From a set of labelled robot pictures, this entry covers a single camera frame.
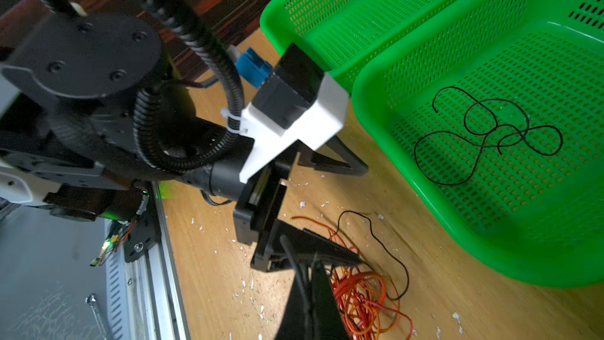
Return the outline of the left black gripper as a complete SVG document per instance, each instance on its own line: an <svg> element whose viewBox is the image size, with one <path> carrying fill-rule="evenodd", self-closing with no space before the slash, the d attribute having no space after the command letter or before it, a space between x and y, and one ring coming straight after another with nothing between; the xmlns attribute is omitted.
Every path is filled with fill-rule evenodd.
<svg viewBox="0 0 604 340"><path fill-rule="evenodd" d="M233 217L237 241L256 244L250 262L260 272L281 272L292 269L292 263L281 244L282 235L289 239L299 261L311 264L321 260L335 267L355 267L360 256L308 229L300 230L278 219L286 194L283 180L289 179L299 151L297 164L322 173L343 176L364 176L369 167L335 135L325 143L341 159L336 160L295 142L269 161L245 183L239 173L253 149L252 141L239 141L222 158L183 175L183 182L196 187L212 206L214 196L235 203Z"/></svg>

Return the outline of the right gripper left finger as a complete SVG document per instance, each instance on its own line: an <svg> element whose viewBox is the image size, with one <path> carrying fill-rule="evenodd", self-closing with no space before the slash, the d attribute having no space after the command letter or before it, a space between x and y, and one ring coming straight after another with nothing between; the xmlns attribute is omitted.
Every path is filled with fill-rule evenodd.
<svg viewBox="0 0 604 340"><path fill-rule="evenodd" d="M286 235L279 238L295 276L275 339L313 339L311 284L308 266Z"/></svg>

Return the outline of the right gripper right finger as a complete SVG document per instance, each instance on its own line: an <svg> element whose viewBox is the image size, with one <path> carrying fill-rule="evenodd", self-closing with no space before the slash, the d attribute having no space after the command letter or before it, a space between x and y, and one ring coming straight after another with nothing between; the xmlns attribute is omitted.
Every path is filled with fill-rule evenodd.
<svg viewBox="0 0 604 340"><path fill-rule="evenodd" d="M310 267L310 339L350 339L338 310L323 261L314 257Z"/></svg>

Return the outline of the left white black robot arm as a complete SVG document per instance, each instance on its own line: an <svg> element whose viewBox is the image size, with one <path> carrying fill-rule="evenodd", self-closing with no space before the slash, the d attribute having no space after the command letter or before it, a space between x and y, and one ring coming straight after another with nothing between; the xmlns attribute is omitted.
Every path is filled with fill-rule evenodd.
<svg viewBox="0 0 604 340"><path fill-rule="evenodd" d="M238 242L255 245L261 272L318 261L355 267L360 256L278 218L294 164L362 176L338 138L348 93L297 44L276 65L237 54L182 0L135 0L211 69L225 124L195 113L190 90L148 23L87 15L69 0L16 48L1 51L1 194L73 220L113 222L103 264L118 249L138 260L159 240L155 182L176 180L207 203L235 203Z"/></svg>

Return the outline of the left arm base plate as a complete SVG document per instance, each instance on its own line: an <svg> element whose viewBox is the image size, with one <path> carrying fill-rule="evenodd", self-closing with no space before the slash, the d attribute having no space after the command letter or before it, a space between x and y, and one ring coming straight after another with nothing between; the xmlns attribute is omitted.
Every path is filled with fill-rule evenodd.
<svg viewBox="0 0 604 340"><path fill-rule="evenodd" d="M105 238L90 266L100 268L122 255L127 264L138 261L161 240L158 205L161 196L149 185L141 190L120 191L102 214L107 221Z"/></svg>

